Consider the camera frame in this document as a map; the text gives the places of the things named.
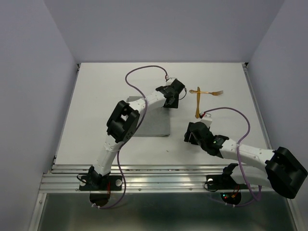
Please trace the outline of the gold fork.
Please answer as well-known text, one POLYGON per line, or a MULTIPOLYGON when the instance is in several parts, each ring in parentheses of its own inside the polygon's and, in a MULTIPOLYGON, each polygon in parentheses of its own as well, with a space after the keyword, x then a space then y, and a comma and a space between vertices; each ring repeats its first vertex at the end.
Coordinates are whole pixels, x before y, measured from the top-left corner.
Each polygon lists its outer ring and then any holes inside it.
POLYGON ((220 96, 224 93, 224 91, 214 91, 214 92, 208 92, 208 91, 200 91, 200 90, 189 90, 189 93, 196 93, 196 94, 210 94, 213 96, 220 96))

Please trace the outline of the aluminium front rail frame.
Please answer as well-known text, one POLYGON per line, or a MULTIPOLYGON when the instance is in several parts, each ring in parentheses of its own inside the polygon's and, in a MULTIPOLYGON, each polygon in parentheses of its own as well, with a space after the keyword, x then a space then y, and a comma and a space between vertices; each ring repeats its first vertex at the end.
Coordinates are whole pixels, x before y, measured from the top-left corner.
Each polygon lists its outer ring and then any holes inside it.
POLYGON ((88 165, 58 165, 41 179, 31 231, 302 231, 293 200, 264 188, 260 202, 240 208, 204 189, 222 165, 123 166, 127 191, 117 206, 96 209, 79 190, 88 165))

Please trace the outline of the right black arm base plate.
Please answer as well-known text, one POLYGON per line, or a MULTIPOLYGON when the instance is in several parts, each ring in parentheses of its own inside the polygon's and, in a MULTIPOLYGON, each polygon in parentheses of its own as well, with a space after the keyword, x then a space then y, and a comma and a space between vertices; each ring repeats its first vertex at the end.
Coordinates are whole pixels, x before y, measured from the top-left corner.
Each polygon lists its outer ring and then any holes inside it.
POLYGON ((233 189, 248 189, 245 183, 236 183, 231 177, 234 169, 238 167, 238 164, 229 164, 223 169, 220 175, 207 175, 204 188, 209 192, 216 192, 218 190, 233 190, 233 189))

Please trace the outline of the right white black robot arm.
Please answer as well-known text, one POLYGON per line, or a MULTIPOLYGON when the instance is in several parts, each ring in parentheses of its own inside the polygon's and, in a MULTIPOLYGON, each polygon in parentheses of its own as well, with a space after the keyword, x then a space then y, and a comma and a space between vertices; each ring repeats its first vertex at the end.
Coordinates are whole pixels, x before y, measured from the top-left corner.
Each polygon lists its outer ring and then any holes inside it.
POLYGON ((184 141, 200 148, 211 156, 233 160, 220 175, 208 175, 211 191, 232 190, 249 185, 272 188, 279 195, 294 199, 308 176, 307 170, 286 148, 260 149, 238 145, 223 135, 213 135, 208 122, 190 122, 184 141))

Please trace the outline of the gold knife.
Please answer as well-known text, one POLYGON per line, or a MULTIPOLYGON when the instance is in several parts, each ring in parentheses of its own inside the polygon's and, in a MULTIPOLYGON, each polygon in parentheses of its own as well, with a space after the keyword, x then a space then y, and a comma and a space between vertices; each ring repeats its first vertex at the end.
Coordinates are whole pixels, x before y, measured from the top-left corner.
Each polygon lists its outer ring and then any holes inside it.
POLYGON ((196 113, 195 113, 195 117, 199 118, 200 117, 200 97, 201 97, 201 93, 200 93, 200 87, 197 87, 197 92, 196 92, 196 113))

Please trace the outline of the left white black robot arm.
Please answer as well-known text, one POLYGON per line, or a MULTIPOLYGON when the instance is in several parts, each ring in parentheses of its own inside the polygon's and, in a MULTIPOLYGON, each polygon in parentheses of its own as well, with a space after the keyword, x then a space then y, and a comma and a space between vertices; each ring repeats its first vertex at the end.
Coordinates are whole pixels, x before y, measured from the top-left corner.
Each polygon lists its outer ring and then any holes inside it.
POLYGON ((101 190, 107 185, 107 177, 117 152, 137 131, 140 117, 157 108, 178 108, 179 95, 185 85, 177 79, 167 81, 151 94, 132 102, 119 101, 106 125, 106 140, 96 162, 90 167, 88 182, 101 190))

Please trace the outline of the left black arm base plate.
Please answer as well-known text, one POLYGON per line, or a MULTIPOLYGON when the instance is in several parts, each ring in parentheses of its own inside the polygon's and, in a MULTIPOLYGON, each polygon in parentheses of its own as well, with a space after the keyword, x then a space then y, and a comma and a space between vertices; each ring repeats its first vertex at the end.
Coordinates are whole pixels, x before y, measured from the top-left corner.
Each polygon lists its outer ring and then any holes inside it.
POLYGON ((121 191, 123 178, 121 176, 107 176, 99 182, 94 182, 88 174, 78 174, 80 191, 121 191))

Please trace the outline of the grey cloth napkin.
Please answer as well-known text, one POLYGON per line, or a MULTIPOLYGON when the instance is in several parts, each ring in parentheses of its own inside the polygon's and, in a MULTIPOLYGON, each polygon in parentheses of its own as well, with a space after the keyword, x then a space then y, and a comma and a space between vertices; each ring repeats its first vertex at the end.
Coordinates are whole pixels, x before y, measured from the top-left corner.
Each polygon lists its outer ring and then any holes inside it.
POLYGON ((135 137, 163 137, 170 135, 170 113, 164 107, 166 99, 162 94, 152 93, 143 99, 140 96, 129 96, 127 102, 139 110, 139 127, 135 137))

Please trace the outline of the aluminium right side rail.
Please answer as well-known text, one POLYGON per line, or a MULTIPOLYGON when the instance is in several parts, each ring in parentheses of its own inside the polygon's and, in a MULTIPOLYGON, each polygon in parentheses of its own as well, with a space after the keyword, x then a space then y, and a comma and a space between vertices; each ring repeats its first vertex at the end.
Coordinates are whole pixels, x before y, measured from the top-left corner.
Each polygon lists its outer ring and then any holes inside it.
POLYGON ((242 63, 243 77, 240 90, 243 114, 247 117, 247 135, 240 141, 243 162, 263 172, 275 153, 269 141, 246 64, 242 63))

